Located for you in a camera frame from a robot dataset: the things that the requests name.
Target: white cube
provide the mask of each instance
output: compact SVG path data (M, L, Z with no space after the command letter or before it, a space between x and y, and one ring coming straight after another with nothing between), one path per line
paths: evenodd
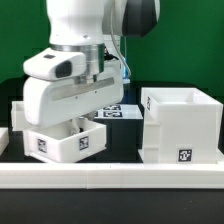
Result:
M143 88L141 102L143 150L157 148L158 163L216 163L221 103L196 88Z

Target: white bin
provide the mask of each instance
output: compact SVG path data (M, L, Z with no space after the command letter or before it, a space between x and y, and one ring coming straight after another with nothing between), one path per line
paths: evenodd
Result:
M8 128L0 128L0 155L9 144Z
M143 88L145 163L216 163L223 105L196 88Z
M83 129L78 134L72 134L70 121L24 130L25 155L44 162L73 163L104 150L106 126L84 118L76 120Z
M11 110L13 131L23 131L32 125L26 121L23 101L13 101Z

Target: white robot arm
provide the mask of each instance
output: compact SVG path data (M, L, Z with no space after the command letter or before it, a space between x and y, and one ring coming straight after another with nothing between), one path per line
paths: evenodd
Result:
M119 61L104 61L104 34L144 36L159 0L47 0L50 47L24 63L28 122L49 126L119 102Z

